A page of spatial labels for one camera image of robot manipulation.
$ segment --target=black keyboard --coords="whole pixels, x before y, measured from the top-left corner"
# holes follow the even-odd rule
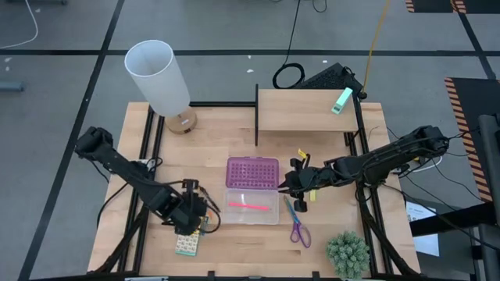
[[[346,87],[350,87],[354,93],[358,93],[363,88],[361,83],[350,73],[349,69],[343,67],[340,63],[335,63],[300,83],[295,88],[344,90]]]

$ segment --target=green highlighter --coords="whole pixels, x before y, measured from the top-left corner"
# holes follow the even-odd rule
[[[335,102],[335,105],[331,109],[331,111],[335,114],[341,114],[341,111],[344,108],[344,105],[347,103],[349,97],[351,97],[351,94],[352,94],[352,89],[346,87],[345,90],[342,92],[341,96],[338,98],[337,102]]]

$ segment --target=paper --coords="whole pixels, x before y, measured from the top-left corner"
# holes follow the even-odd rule
[[[406,214],[408,214],[408,220],[410,222],[425,219],[435,214],[424,207],[422,205],[418,205],[412,202],[406,202]],[[413,243],[415,244],[415,250],[424,253],[424,254],[432,254],[433,256],[439,257],[439,239],[437,234],[426,235],[422,237],[414,237]]]

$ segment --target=pink marker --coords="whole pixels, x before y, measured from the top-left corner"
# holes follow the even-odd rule
[[[254,209],[257,209],[257,210],[269,211],[269,207],[266,207],[266,206],[240,204],[240,203],[235,203],[235,202],[229,202],[229,206],[231,206],[231,207],[242,207],[242,208],[254,208]]]

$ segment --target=wooden tabletop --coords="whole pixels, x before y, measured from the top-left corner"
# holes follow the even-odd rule
[[[352,98],[340,114],[331,111],[342,92],[259,89],[259,131],[355,132]]]
[[[229,157],[277,158],[280,177],[283,178],[291,170],[289,159],[298,157],[298,148],[311,154],[310,164],[315,166],[321,166],[324,160],[349,154],[343,134],[339,132],[261,132],[256,148],[253,142],[254,108],[195,110],[198,115],[195,130],[175,135],[165,128],[160,148],[164,164],[158,168],[156,180],[198,179],[218,205],[224,203]],[[139,155],[147,111],[147,103],[134,102],[128,106],[118,145],[118,151],[128,159]],[[370,149],[387,144],[388,133],[380,104],[362,103],[362,112]],[[122,179],[112,176],[107,197],[122,184]],[[400,188],[396,176],[389,176],[387,184]],[[201,238],[196,257],[175,254],[177,235],[173,233],[173,228],[161,226],[160,220],[152,215],[148,222],[141,274],[206,276],[208,271],[214,270],[217,276],[310,277],[312,271],[319,271],[322,277],[335,276],[334,267],[325,258],[327,241],[345,230],[356,231],[364,237],[354,192],[354,185],[323,188],[318,191],[316,202],[308,202],[309,211],[298,213],[301,222],[311,232],[312,246],[309,249],[290,241],[292,220],[283,200],[280,200],[278,225],[222,225],[217,232]],[[128,188],[103,212],[89,270],[99,267],[123,236],[130,195],[131,189]],[[408,264],[419,272],[401,194],[379,188],[379,195],[388,239]],[[379,272],[383,272],[380,245],[374,235],[373,241],[377,266]],[[129,261],[135,246],[134,241],[130,246]],[[127,263],[127,267],[131,268],[131,262]]]

